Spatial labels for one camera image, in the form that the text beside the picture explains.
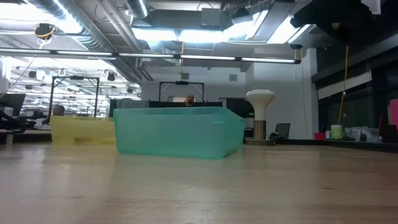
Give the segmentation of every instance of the teal plastic bin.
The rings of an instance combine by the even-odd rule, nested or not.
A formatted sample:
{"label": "teal plastic bin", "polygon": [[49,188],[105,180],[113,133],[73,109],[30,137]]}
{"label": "teal plastic bin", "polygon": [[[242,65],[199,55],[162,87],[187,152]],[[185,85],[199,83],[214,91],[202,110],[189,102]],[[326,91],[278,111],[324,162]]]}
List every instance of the teal plastic bin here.
{"label": "teal plastic bin", "polygon": [[220,107],[116,109],[114,123],[120,153],[209,159],[241,149],[245,126]]}

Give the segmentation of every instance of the lamp base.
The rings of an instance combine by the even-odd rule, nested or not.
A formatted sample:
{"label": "lamp base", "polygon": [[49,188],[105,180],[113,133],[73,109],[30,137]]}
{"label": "lamp base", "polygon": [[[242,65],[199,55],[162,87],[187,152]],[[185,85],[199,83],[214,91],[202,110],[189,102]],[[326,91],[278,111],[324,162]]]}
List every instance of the lamp base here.
{"label": "lamp base", "polygon": [[275,140],[271,139],[246,139],[249,146],[275,146]]}
{"label": "lamp base", "polygon": [[267,121],[254,121],[254,139],[267,139]]}

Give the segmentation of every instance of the white wall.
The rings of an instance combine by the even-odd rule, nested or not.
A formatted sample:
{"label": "white wall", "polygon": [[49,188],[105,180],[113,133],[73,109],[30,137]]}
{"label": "white wall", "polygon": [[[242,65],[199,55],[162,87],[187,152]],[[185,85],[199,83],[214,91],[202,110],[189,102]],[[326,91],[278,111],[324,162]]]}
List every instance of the white wall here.
{"label": "white wall", "polygon": [[[155,80],[180,80],[180,68],[148,68],[148,71]],[[318,96],[315,85],[311,82],[311,76],[317,72],[315,50],[307,50],[303,64],[300,65],[254,63],[246,73],[241,73],[238,68],[208,70],[191,67],[184,68],[183,71],[190,73],[190,82],[205,82],[205,100],[209,101],[218,101],[218,98],[244,98],[248,91],[255,89],[273,91],[276,98],[267,110],[268,134],[275,131],[278,123],[292,124],[289,136],[291,139],[313,139],[313,133],[318,131]],[[229,74],[237,74],[238,82],[229,82]],[[159,82],[143,83],[142,100],[158,100],[158,94]],[[167,101],[169,96],[187,94],[194,94],[201,100],[201,94],[195,87],[175,85],[170,85],[162,92],[161,100]]]}

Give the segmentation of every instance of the person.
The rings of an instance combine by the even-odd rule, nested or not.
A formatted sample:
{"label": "person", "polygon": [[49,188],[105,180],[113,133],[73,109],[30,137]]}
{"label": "person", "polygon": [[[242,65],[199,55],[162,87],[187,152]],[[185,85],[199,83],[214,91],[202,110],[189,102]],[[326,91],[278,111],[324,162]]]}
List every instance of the person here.
{"label": "person", "polygon": [[193,106],[193,102],[195,102],[195,96],[188,94],[188,96],[185,98],[185,106]]}
{"label": "person", "polygon": [[[62,105],[55,105],[54,109],[52,110],[52,114],[55,116],[63,116],[63,114],[65,113],[65,108]],[[42,124],[49,124],[50,120],[47,118],[44,121],[42,121]]]}

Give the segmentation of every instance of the wooden tabletop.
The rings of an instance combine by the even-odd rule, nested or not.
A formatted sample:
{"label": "wooden tabletop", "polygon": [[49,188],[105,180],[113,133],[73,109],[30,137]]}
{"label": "wooden tabletop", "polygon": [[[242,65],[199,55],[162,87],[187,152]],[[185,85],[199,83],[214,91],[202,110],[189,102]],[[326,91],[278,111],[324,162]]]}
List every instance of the wooden tabletop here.
{"label": "wooden tabletop", "polygon": [[398,155],[383,152],[251,146],[206,160],[16,144],[0,178],[2,224],[398,223]]}

